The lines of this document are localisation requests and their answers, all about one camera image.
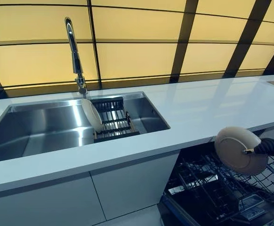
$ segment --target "white plate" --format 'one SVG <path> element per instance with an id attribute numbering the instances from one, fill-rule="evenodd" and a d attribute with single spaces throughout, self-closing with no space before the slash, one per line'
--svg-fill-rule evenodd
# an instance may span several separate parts
<path id="1" fill-rule="evenodd" d="M 81 106 L 91 126 L 95 129 L 97 133 L 100 133 L 104 129 L 104 125 L 101 121 L 97 109 L 94 107 L 92 102 L 87 99 L 81 100 Z"/>
<path id="2" fill-rule="evenodd" d="M 222 129 L 214 143 L 220 160 L 235 172 L 257 175 L 265 170 L 268 163 L 266 154 L 244 154 L 242 151 L 260 144 L 260 139 L 241 127 Z"/>

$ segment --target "kitchen cabinet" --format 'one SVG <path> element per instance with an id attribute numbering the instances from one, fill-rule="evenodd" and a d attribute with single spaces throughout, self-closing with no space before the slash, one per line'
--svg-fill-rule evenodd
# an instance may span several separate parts
<path id="1" fill-rule="evenodd" d="M 107 220 L 159 203 L 179 150 L 91 171 Z"/>
<path id="2" fill-rule="evenodd" d="M 88 172 L 0 192 L 0 226 L 91 226 L 103 221 Z"/>

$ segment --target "countertop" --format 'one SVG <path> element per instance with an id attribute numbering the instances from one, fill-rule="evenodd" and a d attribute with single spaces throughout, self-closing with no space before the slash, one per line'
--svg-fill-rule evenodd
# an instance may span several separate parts
<path id="1" fill-rule="evenodd" d="M 274 75 L 90 91 L 90 96 L 143 91 L 170 129 L 0 161 L 0 191 L 62 178 L 208 142 L 226 126 L 274 126 Z M 61 93 L 0 100 L 10 104 L 77 97 Z"/>

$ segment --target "sink basin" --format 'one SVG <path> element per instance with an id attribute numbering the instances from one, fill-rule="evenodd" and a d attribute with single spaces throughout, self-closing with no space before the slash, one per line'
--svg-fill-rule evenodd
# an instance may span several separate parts
<path id="1" fill-rule="evenodd" d="M 143 92 L 97 96 L 92 100 L 123 98 L 134 128 L 140 134 L 169 129 Z M 94 143 L 81 99 L 10 105 L 0 117 L 0 161 Z"/>

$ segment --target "metal grate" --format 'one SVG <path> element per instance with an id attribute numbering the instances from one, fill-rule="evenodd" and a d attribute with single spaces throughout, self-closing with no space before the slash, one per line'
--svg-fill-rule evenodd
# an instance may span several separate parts
<path id="1" fill-rule="evenodd" d="M 122 97 L 92 100 L 92 103 L 104 125 L 102 132 L 94 133 L 94 143 L 140 134 L 123 106 Z"/>

